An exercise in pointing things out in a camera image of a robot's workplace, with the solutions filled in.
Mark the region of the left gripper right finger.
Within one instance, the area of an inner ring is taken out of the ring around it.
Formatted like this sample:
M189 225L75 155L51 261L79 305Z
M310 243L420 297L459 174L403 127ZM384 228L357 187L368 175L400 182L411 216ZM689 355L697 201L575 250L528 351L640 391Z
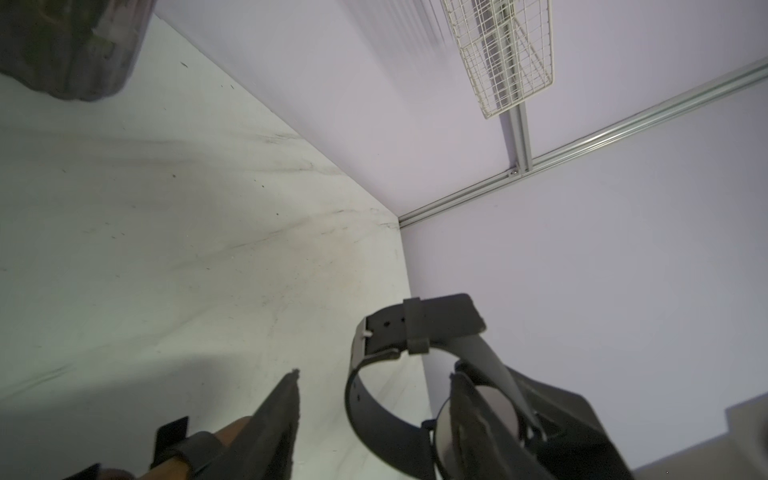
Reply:
M551 479L520 439L522 421L500 390L451 376L449 426L454 479Z

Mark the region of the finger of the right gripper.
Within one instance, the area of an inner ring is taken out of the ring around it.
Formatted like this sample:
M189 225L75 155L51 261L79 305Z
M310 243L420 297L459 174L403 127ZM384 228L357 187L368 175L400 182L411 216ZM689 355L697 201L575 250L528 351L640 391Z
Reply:
M487 375L466 361L455 364L455 373L466 374L478 386L494 387ZM543 428L540 434L529 432L522 415L512 404L522 421L520 439L524 448L553 475L551 479L633 477L583 396L535 381L513 369L509 373L522 391L524 404L532 408Z

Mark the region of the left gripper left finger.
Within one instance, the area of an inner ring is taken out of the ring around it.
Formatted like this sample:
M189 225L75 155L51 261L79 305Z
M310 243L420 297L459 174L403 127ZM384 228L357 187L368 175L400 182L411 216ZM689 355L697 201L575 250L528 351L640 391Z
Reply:
M289 479L300 418L299 371L286 374L197 479Z

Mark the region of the black analog dark-dial watch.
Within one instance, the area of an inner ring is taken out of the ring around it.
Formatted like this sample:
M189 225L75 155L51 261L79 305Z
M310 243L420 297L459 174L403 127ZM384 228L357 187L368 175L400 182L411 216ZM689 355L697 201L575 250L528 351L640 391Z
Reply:
M156 432L154 469L171 459L180 460L189 468L188 479L200 476L225 451L225 445L213 433L200 431L188 434L189 417L185 416L162 425Z

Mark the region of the wooden watch stand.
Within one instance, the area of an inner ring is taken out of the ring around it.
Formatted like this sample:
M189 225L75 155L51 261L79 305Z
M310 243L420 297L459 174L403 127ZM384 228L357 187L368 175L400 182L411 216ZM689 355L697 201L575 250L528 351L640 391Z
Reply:
M250 419L244 416L215 433L200 431L187 436L189 419L183 417L158 429L154 457L142 476L96 463L73 479L195 479L224 453Z

